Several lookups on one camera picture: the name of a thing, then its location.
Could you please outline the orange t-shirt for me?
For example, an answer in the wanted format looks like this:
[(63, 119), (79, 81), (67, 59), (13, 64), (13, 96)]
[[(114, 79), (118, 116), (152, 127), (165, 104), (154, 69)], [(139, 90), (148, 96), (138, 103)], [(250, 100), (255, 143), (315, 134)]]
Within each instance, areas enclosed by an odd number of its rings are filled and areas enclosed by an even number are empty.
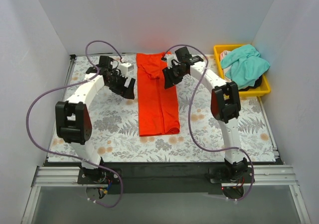
[(163, 54), (136, 55), (139, 135), (171, 135), (180, 132), (176, 87), (164, 88)]

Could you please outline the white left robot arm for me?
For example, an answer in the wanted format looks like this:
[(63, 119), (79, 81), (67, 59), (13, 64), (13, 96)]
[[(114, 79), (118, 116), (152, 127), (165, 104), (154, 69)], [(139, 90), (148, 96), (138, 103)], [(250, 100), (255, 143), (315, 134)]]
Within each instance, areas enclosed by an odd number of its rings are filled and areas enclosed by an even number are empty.
[(56, 132), (57, 136), (69, 143), (81, 158), (82, 169), (89, 172), (90, 180), (95, 184), (105, 181), (106, 172), (101, 166), (102, 157), (89, 141), (92, 135), (92, 123), (88, 108), (104, 87), (111, 92), (129, 100), (135, 98), (135, 79), (131, 78), (128, 86), (125, 83), (128, 73), (134, 69), (131, 63), (118, 63), (109, 56), (100, 56), (96, 67), (90, 67), (85, 72), (84, 84), (64, 102), (55, 105)]

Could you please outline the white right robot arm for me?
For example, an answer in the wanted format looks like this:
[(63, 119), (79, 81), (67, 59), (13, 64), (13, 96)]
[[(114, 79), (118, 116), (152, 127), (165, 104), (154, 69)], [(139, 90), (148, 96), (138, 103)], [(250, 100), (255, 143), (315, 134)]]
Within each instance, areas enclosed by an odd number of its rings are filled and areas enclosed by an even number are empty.
[(249, 158), (241, 148), (238, 119), (241, 110), (238, 86), (227, 82), (208, 68), (205, 55), (193, 56), (187, 45), (177, 45), (174, 55), (165, 52), (161, 60), (166, 63), (162, 70), (164, 88), (169, 89), (179, 84), (183, 77), (190, 75), (204, 85), (211, 94), (210, 110), (218, 121), (224, 141), (226, 179), (231, 183), (239, 182), (248, 170)]

